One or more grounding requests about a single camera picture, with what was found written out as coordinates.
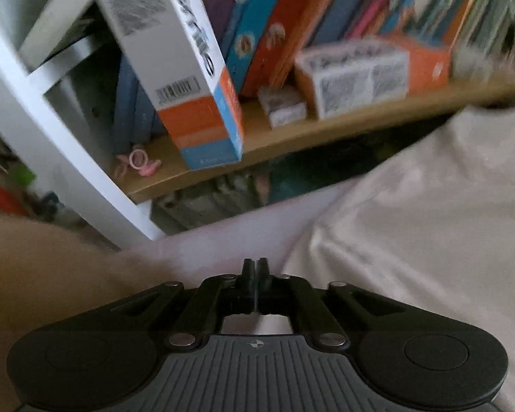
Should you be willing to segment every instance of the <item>barcode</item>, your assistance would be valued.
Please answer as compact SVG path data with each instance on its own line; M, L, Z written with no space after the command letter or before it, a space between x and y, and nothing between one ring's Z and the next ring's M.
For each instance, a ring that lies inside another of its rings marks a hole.
M108 0L123 36L159 24L157 15L166 11L164 0Z
M374 98L406 90L408 84L408 64L378 65L372 71L374 77Z
M159 88L157 90L157 95L161 104L168 104L178 98L199 93L200 90L201 86L198 84L196 77L191 76Z
M335 112L348 107L350 100L366 90L369 70L353 72L322 81L324 111Z

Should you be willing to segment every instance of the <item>small pink object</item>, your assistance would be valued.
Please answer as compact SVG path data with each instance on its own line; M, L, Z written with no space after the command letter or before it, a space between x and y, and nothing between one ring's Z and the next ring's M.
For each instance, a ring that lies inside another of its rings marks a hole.
M141 176L147 177L157 173L157 170L162 165L161 160L149 160L149 155L143 149L143 146L133 146L132 152L129 155L117 155L120 161L115 169L115 179L122 181L128 172L128 168L136 170Z

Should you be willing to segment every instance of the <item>gray ribbed panel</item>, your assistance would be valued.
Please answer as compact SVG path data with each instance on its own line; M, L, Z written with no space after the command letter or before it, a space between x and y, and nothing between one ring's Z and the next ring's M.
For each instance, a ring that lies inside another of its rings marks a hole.
M261 341L263 346L251 345ZM157 377L100 412L410 412L372 391L342 355L302 336L212 336L196 352L171 355ZM467 412L496 412L483 405ZM19 412L42 412L25 406Z

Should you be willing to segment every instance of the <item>metal screw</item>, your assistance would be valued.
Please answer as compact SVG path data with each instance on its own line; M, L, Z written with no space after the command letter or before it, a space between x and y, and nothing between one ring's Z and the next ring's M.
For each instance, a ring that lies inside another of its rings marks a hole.
M326 347L339 347L346 341L345 336L339 333L323 333L319 337L319 342Z
M169 343L176 347L188 347L193 345L195 341L196 338L189 333L175 333L169 339Z

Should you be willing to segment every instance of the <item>crosshair symbol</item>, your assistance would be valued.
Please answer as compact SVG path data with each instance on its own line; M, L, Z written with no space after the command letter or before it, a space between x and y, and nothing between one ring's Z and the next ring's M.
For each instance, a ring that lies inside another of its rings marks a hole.
M260 341L260 340L256 339L255 341L250 342L250 345L252 347L254 347L255 349L258 349L258 348L263 347L265 345L265 343L263 341Z

